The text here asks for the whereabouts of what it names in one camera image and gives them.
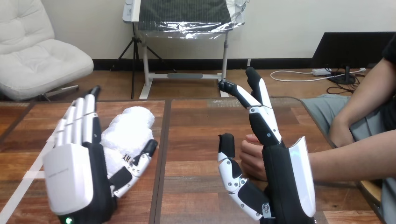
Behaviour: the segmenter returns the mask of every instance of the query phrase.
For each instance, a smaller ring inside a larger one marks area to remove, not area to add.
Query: tripod
[[[117,59],[117,62],[112,66],[110,71],[115,71],[116,70],[116,64],[120,63],[120,60],[122,58],[122,56],[124,56],[125,52],[128,50],[128,48],[132,45],[132,43],[134,44],[134,58],[132,61],[132,94],[131,94],[131,99],[134,98],[134,86],[135,86],[135,63],[136,60],[139,61],[139,50],[137,48],[137,44],[141,43],[141,39],[139,37],[137,37],[136,35],[136,31],[135,31],[135,24],[132,23],[132,29],[133,29],[133,36],[131,39],[131,42],[129,42],[128,46],[124,49],[124,51],[122,52],[122,54],[120,55],[120,57]],[[153,55],[155,55],[161,63],[163,63],[165,66],[168,67],[168,65],[165,63],[165,61],[156,53],[154,52],[151,48],[149,48],[147,46],[147,49],[153,53]]]

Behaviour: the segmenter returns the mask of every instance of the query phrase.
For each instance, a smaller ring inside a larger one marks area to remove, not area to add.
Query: green led light
[[[70,218],[70,217],[66,218],[66,224],[72,224],[72,222],[73,222],[72,218]]]

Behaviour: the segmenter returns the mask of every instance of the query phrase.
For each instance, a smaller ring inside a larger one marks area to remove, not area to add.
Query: white cable
[[[365,68],[360,68],[359,71],[352,71],[350,72],[350,74],[354,74],[354,73],[358,73],[358,72],[362,72],[365,71]],[[333,78],[333,77],[338,77],[338,76],[343,76],[345,74],[341,74],[341,75],[336,75],[336,76],[330,76],[330,77],[324,77],[324,78],[317,78],[317,79],[308,79],[308,80],[285,80],[285,79],[277,79],[274,78],[272,75],[278,72],[288,72],[288,73],[297,73],[297,74],[312,74],[312,72],[298,72],[298,71],[284,71],[284,70],[279,70],[279,71],[274,71],[271,73],[271,78],[276,80],[276,81],[281,81],[281,82],[313,82],[313,81],[318,81],[318,80],[323,80],[323,79],[328,79],[328,78]]]

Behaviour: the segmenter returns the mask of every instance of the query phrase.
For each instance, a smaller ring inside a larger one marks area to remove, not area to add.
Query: chair cushion
[[[86,76],[92,70],[92,59],[77,47],[46,40],[0,55],[0,90],[11,99],[24,100]]]
[[[54,39],[40,0],[0,0],[0,55]]]

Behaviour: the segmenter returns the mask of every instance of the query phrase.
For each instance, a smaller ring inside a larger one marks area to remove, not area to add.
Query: black shirt
[[[396,35],[393,36],[382,56],[396,66]],[[380,109],[382,120],[387,131],[396,129],[396,99],[393,97]]]

